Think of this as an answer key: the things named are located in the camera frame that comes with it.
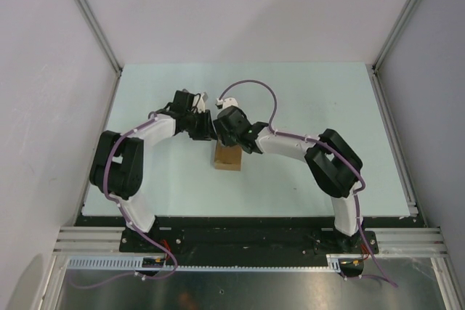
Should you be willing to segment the brown cardboard express box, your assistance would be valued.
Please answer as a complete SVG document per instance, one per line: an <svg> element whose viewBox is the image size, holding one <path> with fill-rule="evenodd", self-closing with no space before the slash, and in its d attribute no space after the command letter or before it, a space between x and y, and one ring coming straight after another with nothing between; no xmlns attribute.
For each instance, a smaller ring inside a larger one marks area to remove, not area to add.
<svg viewBox="0 0 465 310"><path fill-rule="evenodd" d="M240 171L242 148L239 145L226 147L217 141L214 152L214 168L223 171Z"/></svg>

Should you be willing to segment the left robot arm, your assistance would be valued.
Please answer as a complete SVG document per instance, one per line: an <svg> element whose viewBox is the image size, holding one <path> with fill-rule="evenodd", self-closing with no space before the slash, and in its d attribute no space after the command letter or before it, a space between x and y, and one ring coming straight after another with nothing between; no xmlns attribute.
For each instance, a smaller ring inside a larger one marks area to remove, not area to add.
<svg viewBox="0 0 465 310"><path fill-rule="evenodd" d="M205 92L178 90L165 107L149 112L142 124L124 134L107 130L100 135L89 181L117 205L126 225L137 231L134 241L144 251L155 250L161 242L160 233L152 229L155 214L145 203L149 189L144 170L152 160L148 153L181 133L194 141L216 140L207 99Z"/></svg>

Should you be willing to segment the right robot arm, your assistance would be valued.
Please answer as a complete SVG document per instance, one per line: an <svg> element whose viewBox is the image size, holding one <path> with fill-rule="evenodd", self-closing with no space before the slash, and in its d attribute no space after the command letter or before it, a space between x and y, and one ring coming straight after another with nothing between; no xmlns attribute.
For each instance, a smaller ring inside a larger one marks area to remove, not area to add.
<svg viewBox="0 0 465 310"><path fill-rule="evenodd" d="M236 106L221 110L213 121L219 141L226 147L238 145L248 154L274 154L308 165L317 186L331 198L336 247L351 253L361 244L358 192L366 187L361 176L362 160L333 129L317 138L278 131L269 123L249 122Z"/></svg>

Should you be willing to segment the aluminium crossbar profile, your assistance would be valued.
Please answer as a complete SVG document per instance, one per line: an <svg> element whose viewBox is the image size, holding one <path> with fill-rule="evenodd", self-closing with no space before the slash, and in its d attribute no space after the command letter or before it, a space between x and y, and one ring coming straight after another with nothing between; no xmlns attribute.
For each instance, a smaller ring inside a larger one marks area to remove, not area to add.
<svg viewBox="0 0 465 310"><path fill-rule="evenodd" d="M118 255L122 227L63 227L55 255ZM382 258L439 258L448 255L439 228L373 228Z"/></svg>

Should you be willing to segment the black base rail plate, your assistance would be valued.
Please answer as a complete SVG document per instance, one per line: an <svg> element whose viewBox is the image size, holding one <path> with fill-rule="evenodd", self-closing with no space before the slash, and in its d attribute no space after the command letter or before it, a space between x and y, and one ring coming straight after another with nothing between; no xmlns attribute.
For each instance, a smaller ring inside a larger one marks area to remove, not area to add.
<svg viewBox="0 0 465 310"><path fill-rule="evenodd" d="M119 251L154 254L169 250L169 264L218 267L321 266L329 254L357 255L363 248L379 252L373 228L422 228L420 217L373 218L363 222L365 235L344 252L335 243L333 219L159 217L140 235L121 217L79 216L78 227L122 227Z"/></svg>

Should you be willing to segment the left aluminium frame post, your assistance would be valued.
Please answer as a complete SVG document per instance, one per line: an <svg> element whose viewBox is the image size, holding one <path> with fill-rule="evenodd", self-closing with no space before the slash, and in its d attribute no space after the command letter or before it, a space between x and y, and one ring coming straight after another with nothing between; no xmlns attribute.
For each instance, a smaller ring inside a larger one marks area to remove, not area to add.
<svg viewBox="0 0 465 310"><path fill-rule="evenodd" d="M97 17L90 6L88 0L74 0L76 6L81 13L84 21L86 22L88 28L90 29L91 34L94 36L98 47L105 56L105 59L108 61L109 65L112 67L112 70L119 76L122 71L121 64L119 63L111 45L108 41L107 36L104 33Z"/></svg>

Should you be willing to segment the aluminium frame post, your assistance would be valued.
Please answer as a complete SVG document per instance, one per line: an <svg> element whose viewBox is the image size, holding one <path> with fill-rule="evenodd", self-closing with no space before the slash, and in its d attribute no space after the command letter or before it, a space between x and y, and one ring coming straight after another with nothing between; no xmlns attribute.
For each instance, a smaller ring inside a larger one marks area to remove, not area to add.
<svg viewBox="0 0 465 310"><path fill-rule="evenodd" d="M389 32L386 40L384 41L380 52L377 54L371 68L373 72L377 73L382 68L384 61L389 56L389 53L394 49L401 34L405 30L408 22L419 6L421 0L406 0L403 8L401 9L395 23Z"/></svg>
<svg viewBox="0 0 465 310"><path fill-rule="evenodd" d="M112 67L112 70L119 76L122 71L121 64L119 63L111 45L108 41L107 36L104 33L97 17L90 6L88 0L74 0L76 6L81 13L84 21L86 22L88 28L90 29L91 34L94 36L98 47L105 56L105 59L108 61L109 65Z"/></svg>

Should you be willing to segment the right aluminium frame post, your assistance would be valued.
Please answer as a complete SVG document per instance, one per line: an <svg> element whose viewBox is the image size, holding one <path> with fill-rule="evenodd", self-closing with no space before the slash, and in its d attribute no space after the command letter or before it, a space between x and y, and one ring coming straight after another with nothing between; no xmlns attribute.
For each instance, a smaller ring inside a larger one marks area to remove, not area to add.
<svg viewBox="0 0 465 310"><path fill-rule="evenodd" d="M371 68L373 72L377 73L382 68L384 61L389 56L389 53L394 49L401 34L405 30L408 22L419 6L421 0L406 0L403 8L401 9L395 23L389 32L386 40L384 41L380 52L377 54Z"/></svg>

